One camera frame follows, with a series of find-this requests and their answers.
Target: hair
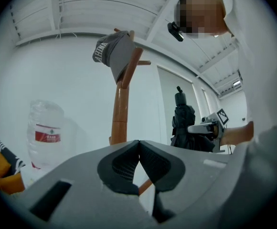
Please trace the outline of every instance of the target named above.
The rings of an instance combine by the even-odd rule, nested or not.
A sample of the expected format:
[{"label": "hair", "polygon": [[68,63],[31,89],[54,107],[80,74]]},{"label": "hair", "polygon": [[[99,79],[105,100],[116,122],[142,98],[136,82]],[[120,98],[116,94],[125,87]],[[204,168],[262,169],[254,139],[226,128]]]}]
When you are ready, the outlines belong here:
[{"label": "hair", "polygon": [[[178,6],[180,6],[180,4],[186,4],[186,0],[179,0],[179,2],[177,4],[177,8],[178,8]],[[186,24],[186,11],[180,10],[180,8],[179,8],[175,11],[175,13],[177,15],[177,18],[180,19],[180,21],[175,21],[177,23],[177,25],[180,27],[180,30],[184,33],[192,33],[192,28],[187,27],[187,24]]]}]

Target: black rectangular slot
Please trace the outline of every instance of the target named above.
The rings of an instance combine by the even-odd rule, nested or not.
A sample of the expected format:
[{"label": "black rectangular slot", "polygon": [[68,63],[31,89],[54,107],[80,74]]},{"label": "black rectangular slot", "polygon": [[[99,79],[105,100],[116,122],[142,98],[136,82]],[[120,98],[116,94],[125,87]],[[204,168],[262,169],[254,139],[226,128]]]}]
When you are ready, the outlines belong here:
[{"label": "black rectangular slot", "polygon": [[42,220],[48,221],[53,211],[63,199],[71,184],[58,181],[31,209],[30,212]]}]

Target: fluorescent light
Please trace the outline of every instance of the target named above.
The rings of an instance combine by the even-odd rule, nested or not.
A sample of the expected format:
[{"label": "fluorescent light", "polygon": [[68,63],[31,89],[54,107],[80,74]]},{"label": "fluorescent light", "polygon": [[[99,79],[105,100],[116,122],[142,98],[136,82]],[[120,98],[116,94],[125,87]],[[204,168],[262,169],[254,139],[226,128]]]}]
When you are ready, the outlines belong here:
[{"label": "fluorescent light", "polygon": [[234,82],[233,83],[233,86],[237,86],[237,85],[239,85],[240,84],[240,81],[237,81],[237,82]]}]

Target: white shirt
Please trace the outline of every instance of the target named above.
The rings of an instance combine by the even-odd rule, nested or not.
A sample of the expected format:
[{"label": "white shirt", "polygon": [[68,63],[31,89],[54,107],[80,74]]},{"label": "white shirt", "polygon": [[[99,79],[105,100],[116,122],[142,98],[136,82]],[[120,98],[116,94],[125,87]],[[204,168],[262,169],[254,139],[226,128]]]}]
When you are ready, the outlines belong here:
[{"label": "white shirt", "polygon": [[277,125],[277,19],[264,0],[223,1],[256,136]]}]

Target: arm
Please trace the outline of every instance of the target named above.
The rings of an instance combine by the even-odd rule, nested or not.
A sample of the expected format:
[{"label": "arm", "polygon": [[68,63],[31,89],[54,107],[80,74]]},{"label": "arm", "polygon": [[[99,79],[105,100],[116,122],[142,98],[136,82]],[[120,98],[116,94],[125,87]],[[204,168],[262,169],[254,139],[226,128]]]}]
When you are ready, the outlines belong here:
[{"label": "arm", "polygon": [[224,130],[224,135],[220,141],[220,146],[237,145],[242,142],[250,141],[253,137],[253,121],[247,125],[237,128],[227,128]]}]

